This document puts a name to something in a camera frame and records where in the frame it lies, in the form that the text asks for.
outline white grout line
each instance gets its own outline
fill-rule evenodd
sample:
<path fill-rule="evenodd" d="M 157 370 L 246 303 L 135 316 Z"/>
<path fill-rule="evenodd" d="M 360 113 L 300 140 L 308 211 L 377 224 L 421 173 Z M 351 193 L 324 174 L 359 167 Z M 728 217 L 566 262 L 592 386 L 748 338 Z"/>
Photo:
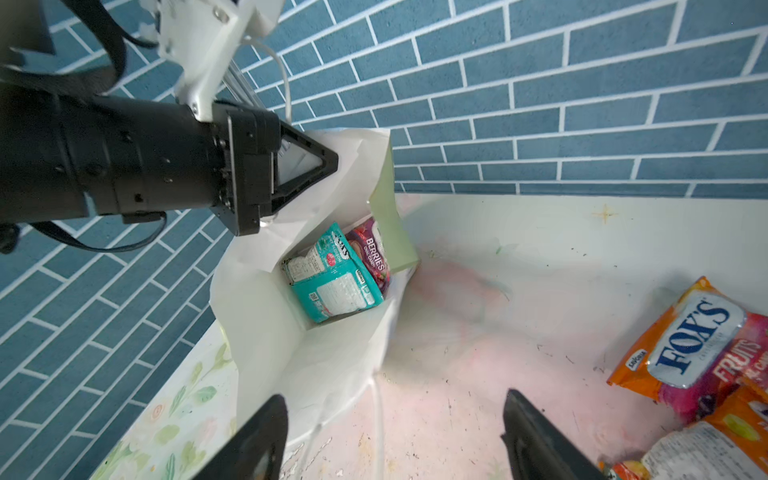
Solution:
<path fill-rule="evenodd" d="M 105 305 L 109 305 L 109 306 L 111 306 L 114 309 L 120 308 L 120 306 L 117 305 L 115 302 L 113 302 L 112 300 L 107 300 L 103 296 L 97 297 L 96 300 L 98 300 L 99 302 L 102 302 Z"/>
<path fill-rule="evenodd" d="M 717 142 L 720 140 L 720 135 L 723 134 L 723 129 L 725 129 L 725 123 L 726 122 L 721 121 L 715 127 L 715 131 L 712 132 L 712 138 L 710 139 L 710 143 L 707 145 L 707 151 L 713 151 L 717 146 Z"/>
<path fill-rule="evenodd" d="M 80 390 L 82 390 L 83 392 L 93 393 L 94 395 L 98 395 L 98 396 L 104 395 L 104 392 L 102 390 L 92 389 L 89 386 L 82 386 L 80 387 Z"/>
<path fill-rule="evenodd" d="M 416 44 L 416 37 L 411 37 L 411 45 L 413 45 L 413 53 L 416 55 L 416 65 L 422 66 L 422 56 L 419 53 L 419 46 Z"/>
<path fill-rule="evenodd" d="M 60 330 L 60 328 L 57 327 L 56 325 L 53 325 L 53 324 L 48 323 L 48 322 L 44 322 L 43 320 L 36 319 L 34 317 L 30 318 L 27 321 L 30 322 L 30 323 L 34 323 L 35 325 L 43 326 L 43 327 L 45 327 L 45 328 L 47 328 L 49 330 L 53 330 L 54 332 L 57 332 L 57 331 Z"/>
<path fill-rule="evenodd" d="M 27 369 L 19 369 L 19 373 L 23 373 L 25 375 L 34 376 L 36 379 L 40 380 L 47 380 L 49 377 L 48 375 L 45 375 L 43 373 L 38 373 L 34 370 L 27 370 Z"/>
<path fill-rule="evenodd" d="M 464 67 L 464 58 L 460 58 L 458 60 L 458 69 L 462 73 L 462 87 L 467 88 L 467 71 L 466 71 L 466 68 Z"/>
<path fill-rule="evenodd" d="M 634 159 L 634 162 L 632 164 L 632 173 L 629 176 L 630 180 L 637 180 L 637 171 L 640 170 L 640 162 L 641 162 L 641 157 L 637 157 Z"/>
<path fill-rule="evenodd" d="M 650 106 L 648 107 L 648 116 L 645 118 L 645 124 L 650 125 L 654 122 L 656 116 L 656 109 L 659 106 L 659 94 L 653 94 L 650 96 Z"/>
<path fill-rule="evenodd" d="M 567 67 L 571 56 L 571 31 L 563 32 L 563 66 Z"/>
<path fill-rule="evenodd" d="M 746 76 L 752 73 L 752 69 L 755 68 L 757 59 L 760 57 L 760 53 L 763 51 L 763 47 L 765 47 L 766 38 L 768 38 L 768 33 L 761 33 L 760 35 L 757 35 L 757 40 L 755 40 L 755 45 L 752 47 L 750 56 L 746 59 L 746 62 L 744 63 L 744 68 L 741 71 L 742 76 Z"/>
<path fill-rule="evenodd" d="M 683 17 L 685 16 L 686 4 L 687 0 L 680 0 L 677 3 L 677 7 L 675 7 L 670 34 L 667 37 L 667 45 L 674 45 L 677 43 L 677 36 L 680 34 L 680 25 L 683 23 Z"/>
<path fill-rule="evenodd" d="M 56 273 L 54 271 L 49 270 L 48 268 L 46 268 L 44 266 L 39 266 L 38 267 L 38 272 L 44 273 L 44 274 L 48 275 L 49 277 L 54 278 L 54 279 L 56 279 L 56 280 L 58 280 L 59 282 L 62 282 L 62 283 L 67 281 L 67 279 L 64 278 L 63 276 L 59 275 L 58 273 Z"/>
<path fill-rule="evenodd" d="M 368 29 L 371 31 L 371 36 L 373 37 L 373 44 L 378 45 L 379 39 L 376 37 L 376 32 L 373 31 L 373 24 L 371 23 L 371 18 L 366 15 L 366 22 L 368 23 Z"/>
<path fill-rule="evenodd" d="M 558 131 L 565 131 L 565 107 L 560 107 Z"/>

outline fox's candy bag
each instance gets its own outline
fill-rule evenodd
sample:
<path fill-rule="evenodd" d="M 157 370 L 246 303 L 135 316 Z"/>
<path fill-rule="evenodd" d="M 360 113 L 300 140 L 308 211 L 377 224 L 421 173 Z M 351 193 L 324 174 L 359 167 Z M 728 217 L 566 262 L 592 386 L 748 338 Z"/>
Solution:
<path fill-rule="evenodd" d="M 768 386 L 768 317 L 747 312 L 702 276 L 632 346 L 608 383 L 701 419 L 742 376 Z"/>
<path fill-rule="evenodd" d="M 616 480 L 756 480 L 768 478 L 768 396 L 741 386 L 715 413 L 671 433 L 640 462 L 606 471 Z"/>

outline green leaf print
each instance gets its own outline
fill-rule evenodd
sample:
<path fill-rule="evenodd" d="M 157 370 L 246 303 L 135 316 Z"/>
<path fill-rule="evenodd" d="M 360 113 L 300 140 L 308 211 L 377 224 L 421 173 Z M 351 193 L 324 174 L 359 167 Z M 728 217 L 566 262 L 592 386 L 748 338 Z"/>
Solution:
<path fill-rule="evenodd" d="M 165 445 L 179 434 L 179 430 L 180 428 L 176 425 L 166 425 L 158 433 L 154 434 L 154 440 L 160 445 Z"/>
<path fill-rule="evenodd" d="M 194 393 L 194 401 L 197 403 L 205 403 L 210 401 L 214 396 L 216 396 L 216 388 L 213 386 L 205 386 L 202 389 L 197 390 Z"/>
<path fill-rule="evenodd" d="M 176 476 L 176 455 L 171 453 L 170 458 L 165 463 L 165 470 L 161 480 L 174 480 L 174 476 Z"/>

